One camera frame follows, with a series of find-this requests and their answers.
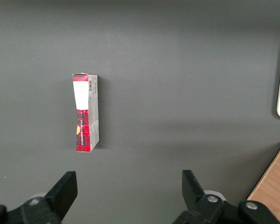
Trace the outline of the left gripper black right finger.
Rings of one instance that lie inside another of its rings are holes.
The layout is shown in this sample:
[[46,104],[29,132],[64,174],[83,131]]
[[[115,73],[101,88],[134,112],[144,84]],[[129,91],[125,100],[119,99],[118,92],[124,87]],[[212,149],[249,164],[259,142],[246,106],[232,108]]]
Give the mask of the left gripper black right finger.
[[229,204],[220,196],[207,194],[191,170],[182,171],[182,196],[187,206],[174,224],[279,224],[276,216],[262,203],[241,201]]

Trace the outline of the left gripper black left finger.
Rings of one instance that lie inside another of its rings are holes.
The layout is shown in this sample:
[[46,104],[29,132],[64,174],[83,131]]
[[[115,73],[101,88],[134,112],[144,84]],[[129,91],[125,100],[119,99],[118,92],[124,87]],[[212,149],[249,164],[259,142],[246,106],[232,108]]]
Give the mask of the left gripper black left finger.
[[76,197],[76,172],[68,171],[44,196],[32,197],[10,211],[0,205],[0,224],[60,224]]

